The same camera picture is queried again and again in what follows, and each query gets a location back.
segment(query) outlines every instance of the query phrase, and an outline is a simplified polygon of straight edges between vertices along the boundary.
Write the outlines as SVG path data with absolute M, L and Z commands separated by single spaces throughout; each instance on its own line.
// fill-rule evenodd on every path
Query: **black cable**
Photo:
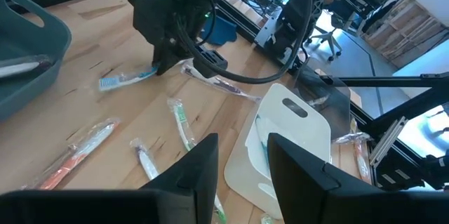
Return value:
M 290 54 L 290 57 L 288 61 L 285 63 L 285 65 L 274 75 L 270 77 L 264 77 L 264 78 L 250 78 L 250 77 L 244 77 L 238 74 L 234 74 L 231 72 L 228 72 L 227 70 L 224 70 L 217 65 L 214 65 L 210 63 L 207 59 L 205 59 L 195 48 L 194 42 L 190 39 L 188 33 L 185 31 L 185 28 L 182 26 L 181 19 L 179 16 L 177 17 L 177 28 L 179 29 L 179 35 L 182 42 L 187 46 L 189 51 L 192 53 L 195 59 L 199 60 L 201 63 L 209 67 L 212 71 L 218 73 L 221 76 L 224 76 L 228 79 L 238 81 L 245 84 L 265 84 L 271 81 L 275 81 L 279 78 L 281 78 L 288 70 L 288 68 L 292 65 L 293 61 L 297 57 L 297 53 L 300 49 L 300 46 L 302 44 L 302 40 L 304 39 L 304 36 L 307 31 L 307 27 L 309 25 L 309 20 L 311 17 L 311 8 L 314 2 L 312 0 L 307 0 L 306 2 L 306 15 L 304 17 L 304 24 L 301 27 L 301 30 L 298 32 L 297 40 L 295 42 L 295 45 L 293 46 L 292 53 Z
M 207 35 L 204 37 L 204 39 L 202 41 L 200 41 L 199 43 L 196 44 L 196 46 L 201 46 L 204 45 L 208 39 L 210 38 L 210 36 L 212 35 L 212 31 L 213 28 L 215 27 L 215 21 L 217 18 L 217 11 L 215 10 L 215 3 L 213 2 L 213 0 L 208 0 L 210 3 L 210 7 L 212 7 L 212 23 L 210 24 L 210 29 L 209 32 L 207 33 Z
M 207 35 L 204 37 L 204 39 L 202 41 L 200 41 L 199 43 L 196 44 L 197 46 L 201 46 L 209 40 L 210 36 L 212 35 L 213 28 L 215 27 L 215 19 L 217 18 L 217 11 L 215 10 L 215 4 L 213 3 L 213 1 L 209 0 L 209 2 L 210 2 L 210 5 L 212 6 L 212 17 L 211 17 L 212 23 L 210 24 L 209 32 L 207 33 Z

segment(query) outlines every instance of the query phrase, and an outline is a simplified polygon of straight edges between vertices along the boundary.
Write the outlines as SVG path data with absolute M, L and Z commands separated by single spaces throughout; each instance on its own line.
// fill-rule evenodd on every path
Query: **plastic toothbrush wrapper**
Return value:
M 95 125 L 76 145 L 57 159 L 41 176 L 23 189 L 52 190 L 73 171 L 90 153 L 103 143 L 120 124 L 120 119 L 111 118 Z
M 182 106 L 182 102 L 178 99 L 169 98 L 167 100 L 167 104 L 170 107 L 170 110 L 175 115 L 177 129 L 180 133 L 182 143 L 184 144 L 185 149 L 187 151 L 190 151 L 195 147 L 196 141 L 194 134 L 190 129 L 189 122 L 187 121 L 187 116 L 185 114 L 184 107 Z M 215 195 L 214 205 L 214 213 L 220 219 L 221 224 L 225 224 L 227 221 L 225 211 L 217 195 Z
M 157 171 L 153 156 L 151 155 L 151 153 L 149 153 L 142 140 L 136 138 L 130 142 L 130 145 L 131 147 L 135 148 L 135 152 L 139 158 L 140 164 L 145 170 L 148 178 L 150 180 L 153 180 L 157 176 L 159 176 L 159 172 Z
M 357 123 L 354 118 L 351 119 L 351 132 L 345 136 L 334 139 L 334 144 L 352 144 L 352 143 L 364 143 L 366 141 L 373 140 L 371 136 L 364 132 L 358 132 Z
M 357 121 L 355 118 L 352 117 L 351 119 L 351 133 L 357 133 L 358 132 L 358 126 Z M 370 168 L 368 165 L 368 149 L 366 147 L 365 141 L 357 140 L 354 143 L 354 157 L 357 161 L 357 167 L 358 172 L 360 173 L 360 177 L 363 181 L 367 183 L 371 183 L 371 175 L 370 175 Z
M 123 72 L 112 77 L 101 78 L 98 83 L 98 88 L 100 91 L 111 91 L 147 79 L 155 75 L 156 72 L 157 67 L 150 65 L 144 66 L 141 70 Z
M 45 71 L 53 65 L 47 55 L 31 55 L 0 61 L 0 79 L 14 77 L 34 70 Z
M 322 98 L 317 98 L 316 100 L 310 100 L 307 101 L 307 104 L 310 105 L 311 107 L 316 107 L 317 105 L 322 105 L 324 104 L 329 98 L 329 95 L 326 95 Z
M 274 224 L 274 219 L 268 213 L 264 213 L 260 216 L 260 224 Z
M 180 132 L 182 143 L 184 143 L 186 150 L 190 151 L 196 145 L 195 137 L 194 133 L 190 129 L 181 100 L 169 98 L 167 100 L 167 104 L 175 115 L 177 129 Z
M 260 102 L 261 99 L 262 99 L 261 97 L 256 97 L 256 96 L 244 93 L 241 89 L 239 89 L 239 88 L 237 88 L 235 86 L 232 86 L 230 83 L 222 80 L 219 77 L 211 77 L 209 79 L 203 77 L 203 75 L 198 70 L 196 70 L 193 67 L 191 60 L 188 60 L 187 62 L 185 62 L 182 65 L 181 72 L 186 74 L 187 76 L 190 76 L 190 77 L 193 77 L 195 79 L 198 79 L 199 81 L 202 81 L 203 83 L 205 83 L 205 84 L 207 84 L 209 86 L 215 87 L 215 88 L 217 88 L 217 89 L 219 89 L 221 91 L 224 91 L 226 93 L 239 95 L 241 97 L 245 97 L 245 98 L 247 98 L 249 100 L 252 100 L 252 101 L 254 101 L 256 103 Z

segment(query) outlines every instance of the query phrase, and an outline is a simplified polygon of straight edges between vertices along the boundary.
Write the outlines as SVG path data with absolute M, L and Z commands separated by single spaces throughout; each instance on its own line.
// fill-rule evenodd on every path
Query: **wooden table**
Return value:
M 108 117 L 122 124 L 60 188 L 139 188 L 148 179 L 130 141 L 141 138 L 150 147 L 160 171 L 179 160 L 186 150 L 166 102 L 180 98 L 196 138 L 217 132 L 220 137 L 218 196 L 229 223 L 260 223 L 257 207 L 230 190 L 223 169 L 252 101 L 227 95 L 174 67 L 153 77 L 110 93 L 98 93 L 98 79 L 152 61 L 152 45 L 132 27 L 133 7 L 127 0 L 76 0 L 50 7 L 72 31 L 60 76 L 44 94 L 0 124 L 0 192 L 16 190 L 38 175 L 77 141 L 92 125 Z M 229 69 L 252 77 L 278 70 L 239 37 L 217 49 Z M 279 82 L 286 83 L 289 76 Z M 236 84 L 252 95 L 264 95 L 271 84 Z M 340 168 L 358 176 L 354 153 L 335 152 Z

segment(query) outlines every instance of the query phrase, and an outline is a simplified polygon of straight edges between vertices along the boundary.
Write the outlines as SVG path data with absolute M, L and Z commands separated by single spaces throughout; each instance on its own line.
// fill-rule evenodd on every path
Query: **gray plastic tray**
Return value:
M 39 16 L 39 27 L 13 11 L 7 2 Z M 47 55 L 54 64 L 41 74 L 26 74 L 0 81 L 0 121 L 20 110 L 55 82 L 72 36 L 58 18 L 30 0 L 0 0 L 0 60 Z

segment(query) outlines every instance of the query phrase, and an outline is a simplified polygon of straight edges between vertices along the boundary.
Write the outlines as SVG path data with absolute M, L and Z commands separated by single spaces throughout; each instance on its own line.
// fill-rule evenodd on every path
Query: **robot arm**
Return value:
M 194 44 L 209 13 L 215 19 L 215 4 L 219 0 L 128 0 L 134 6 L 133 26 L 154 45 L 153 65 L 158 75 L 180 60 L 199 52 L 210 63 L 226 68 L 227 62 L 215 51 Z M 216 73 L 194 59 L 195 68 L 205 77 Z

